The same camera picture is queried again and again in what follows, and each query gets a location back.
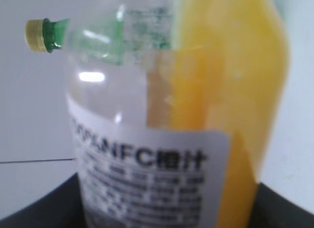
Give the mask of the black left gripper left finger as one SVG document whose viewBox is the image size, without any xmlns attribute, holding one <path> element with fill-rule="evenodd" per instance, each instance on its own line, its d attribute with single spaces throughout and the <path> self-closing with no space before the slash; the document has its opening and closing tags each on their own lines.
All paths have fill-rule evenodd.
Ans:
<svg viewBox="0 0 314 228">
<path fill-rule="evenodd" d="M 84 228 L 77 174 L 38 201 L 0 221 L 2 228 Z"/>
</svg>

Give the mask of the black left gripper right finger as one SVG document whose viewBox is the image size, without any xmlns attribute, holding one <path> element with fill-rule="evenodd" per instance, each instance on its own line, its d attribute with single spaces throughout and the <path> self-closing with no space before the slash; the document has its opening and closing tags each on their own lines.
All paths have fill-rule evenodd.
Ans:
<svg viewBox="0 0 314 228">
<path fill-rule="evenodd" d="M 261 183 L 250 217 L 251 228 L 312 228 L 314 215 Z"/>
</svg>

